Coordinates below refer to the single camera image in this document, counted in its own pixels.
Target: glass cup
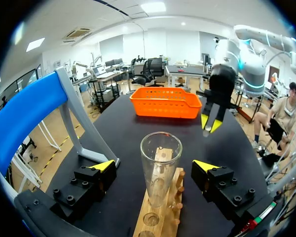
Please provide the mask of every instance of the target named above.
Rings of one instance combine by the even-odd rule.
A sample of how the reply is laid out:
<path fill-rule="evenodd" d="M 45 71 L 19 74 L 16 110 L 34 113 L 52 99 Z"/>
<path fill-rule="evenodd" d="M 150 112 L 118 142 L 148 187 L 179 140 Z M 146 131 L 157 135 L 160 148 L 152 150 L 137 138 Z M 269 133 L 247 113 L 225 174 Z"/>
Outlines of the glass cup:
<path fill-rule="evenodd" d="M 168 132 L 154 132 L 140 144 L 150 205 L 163 205 L 182 154 L 181 141 Z"/>

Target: white wall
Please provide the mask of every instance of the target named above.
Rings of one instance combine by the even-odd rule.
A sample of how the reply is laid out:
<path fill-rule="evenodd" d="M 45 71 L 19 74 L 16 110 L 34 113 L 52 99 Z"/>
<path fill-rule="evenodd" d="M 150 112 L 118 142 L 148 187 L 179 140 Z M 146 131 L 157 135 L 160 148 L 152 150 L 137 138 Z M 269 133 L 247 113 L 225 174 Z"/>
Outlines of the white wall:
<path fill-rule="evenodd" d="M 200 43 L 200 57 L 202 53 L 208 53 L 210 58 L 214 58 L 216 54 L 216 43 L 214 42 L 214 38 L 218 37 L 219 39 L 225 39 L 225 37 L 206 33 L 206 32 L 199 32 L 199 43 Z"/>
<path fill-rule="evenodd" d="M 200 60 L 200 44 L 198 31 L 167 30 L 167 56 L 171 63 L 183 62 L 185 59 L 191 63 Z"/>
<path fill-rule="evenodd" d="M 145 57 L 144 40 L 143 32 L 123 36 L 123 62 L 130 63 L 138 55 Z"/>
<path fill-rule="evenodd" d="M 167 55 L 167 35 L 162 28 L 149 29 L 145 36 L 145 57 L 155 58 L 160 55 Z"/>
<path fill-rule="evenodd" d="M 123 57 L 123 35 L 99 43 L 103 62 Z"/>
<path fill-rule="evenodd" d="M 45 51 L 42 54 L 43 75 L 54 71 L 54 63 L 58 60 L 60 60 L 61 66 L 65 66 L 65 63 L 69 64 L 69 60 L 71 60 L 71 64 L 76 61 L 90 66 L 92 62 L 91 52 L 94 53 L 94 58 L 100 54 L 98 44 L 93 46 L 61 46 L 59 48 Z M 77 77 L 83 77 L 83 73 L 85 73 L 85 69 L 77 67 Z"/>
<path fill-rule="evenodd" d="M 132 33 L 123 36 L 123 61 L 130 63 L 138 55 L 145 58 L 171 58 L 169 64 L 185 59 L 191 63 L 200 60 L 200 41 L 198 31 L 166 30 L 163 28 Z"/>

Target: wooden peg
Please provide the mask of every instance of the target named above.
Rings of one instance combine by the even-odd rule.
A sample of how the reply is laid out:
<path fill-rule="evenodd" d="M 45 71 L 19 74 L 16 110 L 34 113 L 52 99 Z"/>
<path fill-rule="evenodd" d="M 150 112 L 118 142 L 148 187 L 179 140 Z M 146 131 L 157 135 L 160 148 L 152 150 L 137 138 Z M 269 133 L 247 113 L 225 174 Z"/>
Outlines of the wooden peg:
<path fill-rule="evenodd" d="M 174 219 L 174 220 L 172 221 L 172 224 L 175 225 L 175 226 L 178 226 L 179 223 L 180 223 L 180 220 L 179 220 L 179 219 Z"/>
<path fill-rule="evenodd" d="M 177 203 L 175 206 L 172 207 L 172 210 L 174 212 L 181 210 L 183 208 L 183 204 L 182 203 Z"/>
<path fill-rule="evenodd" d="M 183 191 L 184 191 L 184 187 L 183 186 L 179 187 L 176 196 L 177 197 L 180 196 L 183 193 Z"/>
<path fill-rule="evenodd" d="M 184 176 L 185 176 L 185 171 L 181 171 L 179 174 L 178 180 L 177 180 L 177 184 L 176 184 L 177 188 L 181 186 L 181 182 L 182 182 Z"/>

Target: black office chair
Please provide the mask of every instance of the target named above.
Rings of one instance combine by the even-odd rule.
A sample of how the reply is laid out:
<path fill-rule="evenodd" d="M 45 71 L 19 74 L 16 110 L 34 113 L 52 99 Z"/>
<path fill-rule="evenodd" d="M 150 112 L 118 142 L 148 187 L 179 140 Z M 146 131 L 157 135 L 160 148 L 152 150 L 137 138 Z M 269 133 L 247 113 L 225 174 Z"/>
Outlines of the black office chair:
<path fill-rule="evenodd" d="M 156 77 L 162 77 L 164 75 L 164 69 L 162 68 L 162 58 L 151 58 L 150 71 L 153 75 L 154 84 L 151 86 L 164 86 L 156 84 Z"/>
<path fill-rule="evenodd" d="M 132 64 L 131 64 L 130 71 L 129 71 L 129 78 L 133 80 L 132 84 L 140 84 L 140 85 L 145 86 L 146 83 L 149 83 L 152 80 L 155 80 L 155 76 L 150 71 L 150 66 L 151 66 L 152 59 L 148 59 L 145 62 L 144 67 L 143 67 L 143 71 L 139 75 L 136 75 L 134 73 L 135 61 L 136 61 L 136 59 L 132 60 Z M 163 86 L 163 85 L 157 85 L 154 82 L 154 84 L 150 85 L 150 86 L 155 87 L 155 86 Z"/>

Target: ceiling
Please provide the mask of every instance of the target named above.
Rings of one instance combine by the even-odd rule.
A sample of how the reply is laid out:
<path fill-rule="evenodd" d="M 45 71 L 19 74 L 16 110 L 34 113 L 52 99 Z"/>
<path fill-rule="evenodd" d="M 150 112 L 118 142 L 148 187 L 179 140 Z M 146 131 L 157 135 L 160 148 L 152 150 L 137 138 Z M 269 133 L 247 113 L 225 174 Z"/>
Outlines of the ceiling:
<path fill-rule="evenodd" d="M 165 2 L 167 11 L 143 12 L 140 5 Z M 25 21 L 24 34 L 11 45 L 1 70 L 1 79 L 10 78 L 31 65 L 46 50 L 60 47 L 63 38 L 76 27 L 88 27 L 93 34 L 79 44 L 95 44 L 120 34 L 163 27 L 204 31 L 230 37 L 232 26 L 250 25 L 287 35 L 274 8 L 259 0 L 106 0 L 129 16 L 94 0 L 50 0 Z M 41 47 L 26 52 L 28 44 L 45 37 Z"/>

